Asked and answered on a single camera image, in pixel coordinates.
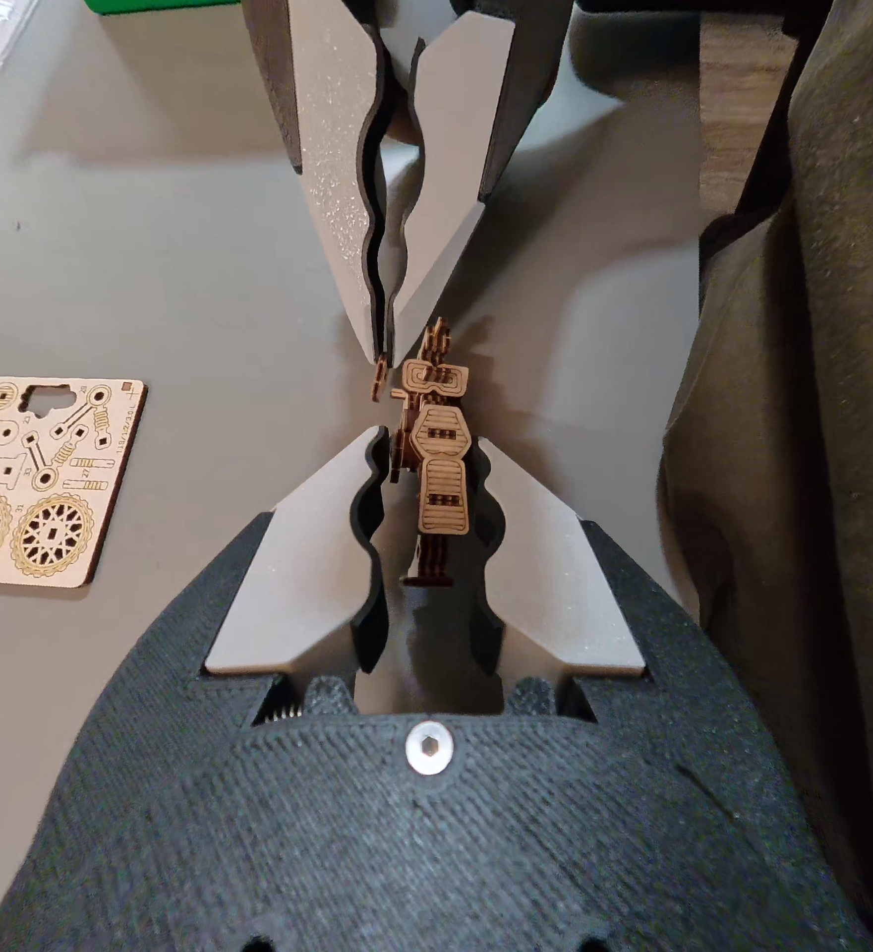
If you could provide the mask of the green plastic bin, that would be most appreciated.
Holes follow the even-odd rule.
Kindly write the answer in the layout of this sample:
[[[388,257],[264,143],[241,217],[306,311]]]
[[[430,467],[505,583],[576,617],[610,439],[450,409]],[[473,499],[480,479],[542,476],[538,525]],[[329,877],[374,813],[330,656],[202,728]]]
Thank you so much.
[[[202,8],[205,6],[231,6],[239,4],[233,0],[87,0],[86,6],[100,16],[127,15],[142,12],[155,12],[180,8]]]

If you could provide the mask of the wooden sheet with rod parts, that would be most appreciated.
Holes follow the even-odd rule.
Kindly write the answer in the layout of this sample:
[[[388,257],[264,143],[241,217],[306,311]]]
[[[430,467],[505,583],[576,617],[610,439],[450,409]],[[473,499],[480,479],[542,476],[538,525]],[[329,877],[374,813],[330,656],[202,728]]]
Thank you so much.
[[[0,585],[91,581],[147,393],[128,378],[0,375]]]

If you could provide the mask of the grey desk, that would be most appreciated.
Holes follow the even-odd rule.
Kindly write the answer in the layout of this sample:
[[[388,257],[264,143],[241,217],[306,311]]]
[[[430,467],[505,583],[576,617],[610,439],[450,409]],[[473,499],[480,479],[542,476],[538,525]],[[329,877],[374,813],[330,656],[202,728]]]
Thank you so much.
[[[474,423],[682,604],[656,503],[697,326],[699,26],[577,14],[441,311]],[[392,412],[233,7],[44,4],[0,76],[0,372],[149,387],[93,583],[0,587],[0,762],[57,766],[160,609]]]

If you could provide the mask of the person's olive shirt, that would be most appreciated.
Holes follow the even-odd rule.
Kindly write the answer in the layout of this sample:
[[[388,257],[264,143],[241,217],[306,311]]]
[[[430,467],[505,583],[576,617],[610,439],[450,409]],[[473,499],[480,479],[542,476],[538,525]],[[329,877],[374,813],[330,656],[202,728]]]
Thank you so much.
[[[665,437],[701,625],[873,933],[873,2],[833,2],[779,207],[711,257]]]

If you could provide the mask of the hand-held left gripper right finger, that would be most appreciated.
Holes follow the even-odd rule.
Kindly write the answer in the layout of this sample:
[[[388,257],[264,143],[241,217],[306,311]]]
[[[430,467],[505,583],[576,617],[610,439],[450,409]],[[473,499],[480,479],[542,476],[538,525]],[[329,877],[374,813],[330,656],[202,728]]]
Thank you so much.
[[[485,568],[501,679],[631,676],[644,658],[576,513],[484,437],[485,488],[505,519]]]

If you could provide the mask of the wooden motorcycle model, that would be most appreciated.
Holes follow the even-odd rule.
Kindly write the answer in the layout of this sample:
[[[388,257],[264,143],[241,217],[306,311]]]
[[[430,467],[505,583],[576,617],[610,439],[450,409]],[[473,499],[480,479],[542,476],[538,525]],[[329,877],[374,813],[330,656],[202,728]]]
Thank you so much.
[[[402,584],[444,588],[452,537],[469,530],[465,458],[472,437],[462,409],[468,368],[447,362],[452,343],[448,324],[438,318],[426,327],[413,359],[401,367],[401,386],[391,391],[403,410],[392,442],[391,482],[403,470],[419,480],[418,539]]]

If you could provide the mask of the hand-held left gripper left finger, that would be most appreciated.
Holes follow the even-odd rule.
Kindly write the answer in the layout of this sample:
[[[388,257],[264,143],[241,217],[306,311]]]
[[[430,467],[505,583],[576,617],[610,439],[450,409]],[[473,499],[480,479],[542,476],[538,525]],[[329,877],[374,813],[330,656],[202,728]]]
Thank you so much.
[[[274,509],[205,661],[216,675],[371,672],[388,636],[379,555],[390,439],[370,427]]]

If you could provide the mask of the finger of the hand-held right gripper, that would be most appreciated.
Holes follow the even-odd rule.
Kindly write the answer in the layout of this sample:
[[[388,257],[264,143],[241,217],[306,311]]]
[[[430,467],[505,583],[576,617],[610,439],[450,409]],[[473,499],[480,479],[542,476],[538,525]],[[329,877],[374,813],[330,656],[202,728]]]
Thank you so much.
[[[373,2],[255,1],[253,51],[311,220],[362,351],[385,350],[374,182],[388,54]]]
[[[406,269],[393,299],[393,359],[407,356],[485,209],[480,198],[514,22],[464,13],[414,54],[410,102],[423,175],[402,234]]]

